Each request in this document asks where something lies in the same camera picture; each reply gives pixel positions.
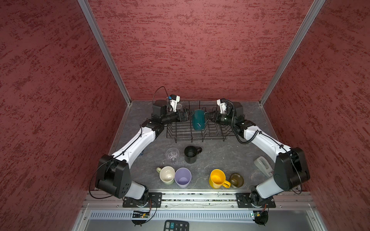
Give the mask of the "dark green mug white inside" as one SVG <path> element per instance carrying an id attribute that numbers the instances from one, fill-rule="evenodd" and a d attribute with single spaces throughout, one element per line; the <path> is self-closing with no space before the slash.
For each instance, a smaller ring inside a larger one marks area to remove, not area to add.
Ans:
<path id="1" fill-rule="evenodd" d="M 206 111 L 197 109 L 192 115 L 192 126 L 195 131 L 202 131 L 206 127 Z"/>

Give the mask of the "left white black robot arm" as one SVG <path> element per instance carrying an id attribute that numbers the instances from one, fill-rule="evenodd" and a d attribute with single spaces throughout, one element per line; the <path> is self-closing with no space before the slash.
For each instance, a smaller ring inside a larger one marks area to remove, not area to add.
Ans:
<path id="1" fill-rule="evenodd" d="M 112 155 L 103 155 L 95 171 L 95 188 L 118 199 L 126 197 L 134 200 L 140 207 L 149 202 L 149 192 L 145 185 L 131 178 L 130 168 L 144 149 L 154 142 L 166 125 L 185 122 L 191 118 L 189 109 L 177 109 L 179 100 L 157 100 L 152 104 L 151 118 L 140 125 L 138 133 L 122 148 Z"/>

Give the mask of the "olive green glass cup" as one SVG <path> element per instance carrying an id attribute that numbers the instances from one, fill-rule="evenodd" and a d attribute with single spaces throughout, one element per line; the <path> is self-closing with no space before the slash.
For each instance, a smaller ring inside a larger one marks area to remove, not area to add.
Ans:
<path id="1" fill-rule="evenodd" d="M 244 185 L 244 178 L 239 173 L 232 173 L 229 181 L 232 188 L 240 188 Z"/>

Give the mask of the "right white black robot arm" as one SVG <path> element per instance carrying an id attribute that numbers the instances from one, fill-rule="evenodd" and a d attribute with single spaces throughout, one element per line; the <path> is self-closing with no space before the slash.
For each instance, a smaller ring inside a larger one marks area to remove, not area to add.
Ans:
<path id="1" fill-rule="evenodd" d="M 246 120 L 243 107 L 227 99 L 217 100 L 219 110 L 207 115 L 210 121 L 231 128 L 240 144 L 254 144 L 275 163 L 273 175 L 252 187 L 247 201 L 256 208 L 266 205 L 274 195 L 290 191 L 310 180 L 304 151 L 291 148 L 263 132 L 255 123 Z"/>

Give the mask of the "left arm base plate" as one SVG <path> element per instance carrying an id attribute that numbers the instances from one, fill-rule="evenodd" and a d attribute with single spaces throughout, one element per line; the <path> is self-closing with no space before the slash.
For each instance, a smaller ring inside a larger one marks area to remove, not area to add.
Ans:
<path id="1" fill-rule="evenodd" d="M 146 192 L 140 199 L 124 197 L 123 208 L 159 208 L 161 206 L 162 193 Z"/>

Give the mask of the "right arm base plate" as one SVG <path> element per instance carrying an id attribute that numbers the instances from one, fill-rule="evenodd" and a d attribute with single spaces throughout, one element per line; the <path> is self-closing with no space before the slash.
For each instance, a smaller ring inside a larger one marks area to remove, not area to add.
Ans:
<path id="1" fill-rule="evenodd" d="M 275 200 L 272 196 L 262 198 L 256 192 L 236 193 L 235 196 L 238 208 L 276 208 Z"/>

